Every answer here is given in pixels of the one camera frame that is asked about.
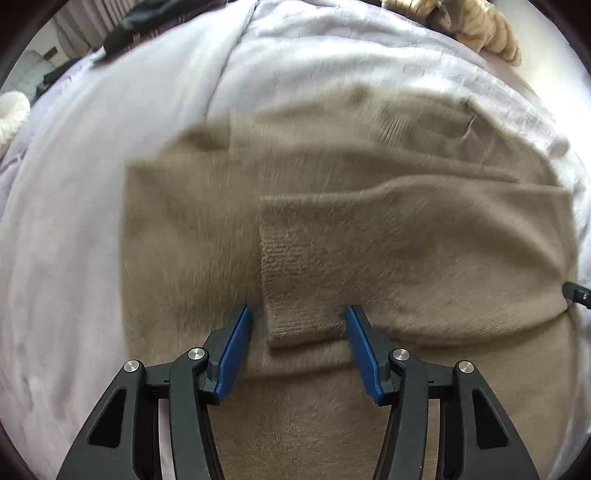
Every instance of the blue gripper pad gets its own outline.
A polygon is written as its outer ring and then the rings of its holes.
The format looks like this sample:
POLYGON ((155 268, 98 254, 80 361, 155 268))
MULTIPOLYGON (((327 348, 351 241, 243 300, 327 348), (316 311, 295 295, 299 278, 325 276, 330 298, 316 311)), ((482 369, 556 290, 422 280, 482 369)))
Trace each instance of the blue gripper pad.
POLYGON ((349 307, 345 311, 345 327, 349 345, 355 355, 361 379, 365 385, 365 391, 377 405, 381 405, 384 399, 384 391, 379 384, 378 362, 368 342, 355 311, 349 307))
POLYGON ((251 332, 251 311, 248 307, 244 307, 240 319, 236 323, 234 331, 226 344, 226 349, 220 357, 217 385, 213 391, 213 396, 218 402, 221 402, 232 391, 238 370, 248 351, 251 332))

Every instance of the silver bolt head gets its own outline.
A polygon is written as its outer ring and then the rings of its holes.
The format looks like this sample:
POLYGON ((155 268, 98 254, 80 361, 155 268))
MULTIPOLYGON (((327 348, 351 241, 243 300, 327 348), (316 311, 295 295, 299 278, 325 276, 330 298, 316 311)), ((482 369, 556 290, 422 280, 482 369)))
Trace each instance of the silver bolt head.
POLYGON ((410 353, 408 353, 408 350, 405 350, 404 348, 397 348, 395 351, 392 352, 392 356, 396 360, 404 362, 405 360, 408 360, 410 358, 410 353))
POLYGON ((193 348, 189 350, 189 358, 191 360, 201 360, 205 356, 203 348, 193 348))
POLYGON ((458 368, 465 374, 471 374, 474 371, 474 365, 472 365, 468 360, 462 360, 458 364, 458 368))
POLYGON ((135 372, 138 368, 139 368, 139 362, 137 360, 130 360, 129 362, 126 362, 125 365, 123 366, 123 369, 129 373, 135 372))

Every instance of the curtain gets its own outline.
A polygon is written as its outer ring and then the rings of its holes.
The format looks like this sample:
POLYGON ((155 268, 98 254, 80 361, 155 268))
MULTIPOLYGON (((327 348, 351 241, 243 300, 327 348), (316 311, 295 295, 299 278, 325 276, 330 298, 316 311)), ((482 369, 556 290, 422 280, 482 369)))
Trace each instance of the curtain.
POLYGON ((80 57, 102 46, 140 0, 70 0, 52 19, 66 55, 80 57))

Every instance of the beige knit blanket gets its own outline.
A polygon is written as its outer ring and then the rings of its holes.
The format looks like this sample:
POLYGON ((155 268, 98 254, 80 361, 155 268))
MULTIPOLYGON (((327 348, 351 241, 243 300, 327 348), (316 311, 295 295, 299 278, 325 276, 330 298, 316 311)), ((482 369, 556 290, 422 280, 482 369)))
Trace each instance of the beige knit blanket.
POLYGON ((521 65, 511 24, 486 0, 382 0, 382 6, 450 35, 477 53, 488 50, 511 65, 521 65))

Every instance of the brown sweater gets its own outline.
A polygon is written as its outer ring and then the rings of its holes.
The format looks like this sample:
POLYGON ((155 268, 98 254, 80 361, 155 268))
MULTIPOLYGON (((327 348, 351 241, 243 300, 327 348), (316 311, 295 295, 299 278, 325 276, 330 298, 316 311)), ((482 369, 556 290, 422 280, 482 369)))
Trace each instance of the brown sweater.
POLYGON ((467 100, 354 87, 208 121, 129 167, 121 252, 126 342, 148 365, 256 308, 211 409, 229 480, 371 477, 388 409, 344 339, 353 303, 425 361, 472 360, 552 466, 577 375, 571 197, 467 100))

